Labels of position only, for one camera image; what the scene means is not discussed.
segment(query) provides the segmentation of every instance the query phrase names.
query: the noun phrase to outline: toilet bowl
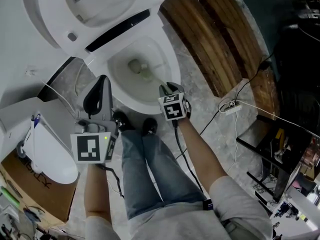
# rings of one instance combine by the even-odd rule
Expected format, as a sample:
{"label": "toilet bowl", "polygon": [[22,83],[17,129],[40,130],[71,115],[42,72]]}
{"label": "toilet bowl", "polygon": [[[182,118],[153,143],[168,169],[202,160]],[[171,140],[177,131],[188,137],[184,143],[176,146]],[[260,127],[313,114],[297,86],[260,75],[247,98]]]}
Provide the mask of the toilet bowl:
{"label": "toilet bowl", "polygon": [[[158,16],[164,0],[38,0],[52,39],[70,56],[85,61],[95,76],[107,75],[112,95],[127,107],[160,114],[162,82],[181,83],[177,57]],[[154,79],[133,73],[138,59]]]}

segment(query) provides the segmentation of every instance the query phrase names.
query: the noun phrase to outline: green object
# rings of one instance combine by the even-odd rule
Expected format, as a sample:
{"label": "green object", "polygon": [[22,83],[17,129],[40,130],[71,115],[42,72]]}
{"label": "green object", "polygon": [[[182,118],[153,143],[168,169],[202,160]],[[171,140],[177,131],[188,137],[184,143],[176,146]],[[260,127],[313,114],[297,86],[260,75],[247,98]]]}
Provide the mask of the green object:
{"label": "green object", "polygon": [[11,202],[15,207],[19,208],[20,202],[3,186],[1,187],[1,193],[6,197],[6,199],[9,200],[9,202]]}

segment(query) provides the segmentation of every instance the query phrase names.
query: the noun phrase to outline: person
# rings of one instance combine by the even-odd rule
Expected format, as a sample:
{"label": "person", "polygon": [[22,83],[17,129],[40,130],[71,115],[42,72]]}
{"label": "person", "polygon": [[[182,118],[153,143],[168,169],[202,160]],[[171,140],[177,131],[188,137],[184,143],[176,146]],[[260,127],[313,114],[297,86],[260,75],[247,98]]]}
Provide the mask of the person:
{"label": "person", "polygon": [[[133,240],[272,239],[272,223],[263,207],[226,174],[187,117],[178,125],[213,210],[156,136],[154,119],[144,122],[140,134],[123,112],[113,118],[121,131],[124,202]],[[120,239],[112,227],[106,172],[95,165],[88,166],[84,206],[87,240]]]}

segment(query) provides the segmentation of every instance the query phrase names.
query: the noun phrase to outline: blue jeans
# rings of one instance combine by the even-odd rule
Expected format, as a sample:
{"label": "blue jeans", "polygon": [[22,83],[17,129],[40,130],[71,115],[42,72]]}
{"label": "blue jeans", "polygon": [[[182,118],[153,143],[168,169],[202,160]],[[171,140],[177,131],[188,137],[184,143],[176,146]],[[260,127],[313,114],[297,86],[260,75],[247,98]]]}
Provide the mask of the blue jeans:
{"label": "blue jeans", "polygon": [[[135,130],[127,130],[121,137],[124,202],[129,220],[166,205],[206,200],[158,136],[142,137]],[[147,163],[162,198],[150,178]]]}

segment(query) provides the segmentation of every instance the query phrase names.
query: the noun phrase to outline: marble floor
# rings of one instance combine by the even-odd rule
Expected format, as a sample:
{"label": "marble floor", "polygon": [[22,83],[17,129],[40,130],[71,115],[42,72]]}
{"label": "marble floor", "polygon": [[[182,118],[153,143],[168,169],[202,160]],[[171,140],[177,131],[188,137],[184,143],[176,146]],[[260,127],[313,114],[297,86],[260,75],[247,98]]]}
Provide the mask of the marble floor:
{"label": "marble floor", "polygon": [[[243,79],[226,97],[222,99],[215,97],[187,48],[162,15],[161,18],[164,22],[163,28],[173,45],[179,62],[182,86],[185,89],[187,99],[192,105],[191,122],[199,133],[207,126],[201,136],[215,152],[223,168],[228,171],[228,174],[243,189],[251,193],[250,185],[252,180],[246,175],[246,172],[250,171],[255,176],[259,175],[261,171],[261,159],[241,145],[238,145],[237,148],[235,140],[237,132],[238,136],[245,135],[245,139],[248,142],[254,143],[257,141],[256,134],[254,134],[253,130],[249,128],[256,120],[256,116],[258,114],[257,110],[253,107],[244,105],[242,106],[242,110],[237,113],[237,120],[235,114],[225,115],[222,113],[219,113],[214,120],[212,120],[214,114],[218,110],[219,103],[228,102],[233,99],[237,91],[248,80]],[[82,63],[82,60],[77,58],[74,59],[51,84],[51,86],[63,95],[73,107],[75,107],[77,100],[75,89],[77,93],[80,93],[81,90],[83,90],[86,85],[95,78],[90,70],[84,66],[79,74],[79,78],[75,86],[75,79]],[[56,94],[51,90],[47,90],[45,100],[48,101],[55,98],[57,98]],[[252,105],[255,104],[249,84],[241,91],[239,98]],[[121,109],[126,112],[129,119],[131,119],[132,124],[138,129],[141,128],[144,119],[148,117],[147,115],[140,114],[129,109],[125,104],[122,104],[115,99],[113,100],[113,105],[114,110]],[[159,125],[157,134],[171,149],[182,169],[191,176],[183,157],[180,156],[181,153],[175,140],[174,130],[165,122],[161,115],[154,116],[154,118],[158,121]],[[179,136],[182,148],[184,149],[186,145],[181,133],[179,133]],[[189,159],[188,151],[186,152],[186,157],[189,161],[190,167],[193,168]],[[121,170],[121,158],[122,142],[121,138],[118,138],[113,154],[113,160],[108,166],[115,170],[122,184],[123,175]],[[63,229],[70,235],[73,235],[74,238],[77,238],[76,236],[78,236],[79,239],[82,239],[85,235],[84,190],[87,176],[86,166],[81,166],[79,171],[81,174],[74,195],[69,221],[65,226],[61,226],[60,229]],[[113,228],[122,240],[128,240],[130,239],[130,235],[124,200],[118,193],[116,193],[118,188],[113,175],[107,172],[107,177],[110,184],[110,205]]]}

